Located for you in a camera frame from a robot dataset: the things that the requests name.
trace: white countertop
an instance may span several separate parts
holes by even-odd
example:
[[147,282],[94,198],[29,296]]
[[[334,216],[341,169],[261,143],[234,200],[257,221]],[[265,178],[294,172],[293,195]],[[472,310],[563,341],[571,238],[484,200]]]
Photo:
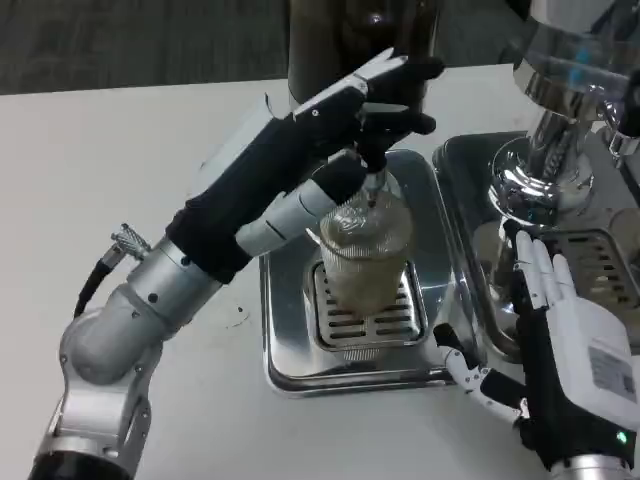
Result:
[[[60,335],[122,221],[158,240],[203,159],[286,81],[0,97],[2,477],[26,478],[63,383]],[[430,158],[463,133],[526,129],[533,106],[509,66],[452,69],[403,142]],[[93,305],[125,278],[105,282]],[[262,364],[257,261],[165,345],[137,479],[543,479],[507,425],[460,390],[287,399]]]

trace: metal grille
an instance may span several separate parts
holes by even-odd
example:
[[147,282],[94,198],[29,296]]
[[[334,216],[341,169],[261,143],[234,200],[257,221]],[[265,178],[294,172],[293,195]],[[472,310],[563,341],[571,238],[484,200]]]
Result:
[[640,305],[637,288],[613,238],[604,230],[546,232],[549,252],[563,254],[578,295],[615,314]]
[[313,281],[319,337],[325,347],[343,350],[412,345],[424,335],[409,268],[402,274],[395,303],[367,316],[354,316],[338,306],[322,262],[314,266]]

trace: gray carpet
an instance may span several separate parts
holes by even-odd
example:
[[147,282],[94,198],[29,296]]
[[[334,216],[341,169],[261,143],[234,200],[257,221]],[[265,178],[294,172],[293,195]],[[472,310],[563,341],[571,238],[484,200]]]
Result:
[[[0,0],[0,93],[286,76],[282,0]],[[504,0],[445,0],[439,54],[496,63]]]

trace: white label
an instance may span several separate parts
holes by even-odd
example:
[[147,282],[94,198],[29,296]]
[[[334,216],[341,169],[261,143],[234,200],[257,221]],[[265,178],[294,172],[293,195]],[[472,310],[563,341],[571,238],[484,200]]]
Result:
[[636,402],[631,365],[595,347],[589,347],[589,358],[593,383],[597,387]]

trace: stainless steel tray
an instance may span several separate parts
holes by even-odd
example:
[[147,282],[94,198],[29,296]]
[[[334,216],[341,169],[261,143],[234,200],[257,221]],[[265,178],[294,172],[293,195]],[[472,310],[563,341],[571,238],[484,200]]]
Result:
[[[489,281],[492,262],[496,265],[499,261],[492,255],[498,242],[496,231],[500,214],[491,205],[488,191],[495,153],[506,142],[522,135],[513,132],[455,137],[440,147],[433,159],[447,214],[445,224],[449,227],[452,257],[468,285],[473,303],[470,311],[478,315],[474,320],[484,333],[485,343],[506,360],[514,362],[518,361],[519,351],[510,332],[516,316],[509,302],[505,302],[504,296]],[[591,134],[587,138],[585,152],[595,176],[593,195],[584,209],[563,219],[558,229],[582,231],[583,236],[584,231],[589,231],[594,238],[602,240],[604,236],[609,237],[606,231],[616,212],[637,207],[637,204],[622,176],[613,167],[598,135]],[[619,297],[628,297],[630,302],[622,302],[624,308],[616,314],[627,327],[632,350],[640,352],[637,287],[629,274],[624,255],[618,253],[615,242],[609,244],[607,248],[611,255],[608,262],[616,261],[616,268],[625,276],[625,288],[628,292],[633,290],[633,295]],[[579,275],[585,274],[584,269],[577,271]],[[582,280],[578,279],[577,284],[586,285],[587,282]]]
[[[390,335],[369,335],[365,327],[375,328],[375,318],[354,319],[348,312],[339,312],[348,325],[335,321],[333,327],[325,325],[322,322],[329,315],[327,301],[331,298],[330,292],[317,288],[318,282],[323,282],[318,246],[302,237],[263,257],[265,369],[271,384],[280,391],[315,395],[449,381],[430,335],[435,323],[448,320],[451,309],[459,308],[461,298],[461,283],[454,274],[445,237],[444,207],[434,172],[424,158],[401,150],[390,152],[388,160],[414,219],[414,248],[403,276],[403,291],[399,292],[405,296],[390,308],[411,313],[394,320],[402,331],[392,329]],[[391,313],[382,316],[391,318],[397,312]],[[464,315],[454,317],[466,319]],[[463,322],[457,331],[474,349],[471,325]],[[350,334],[332,339],[331,328]]]

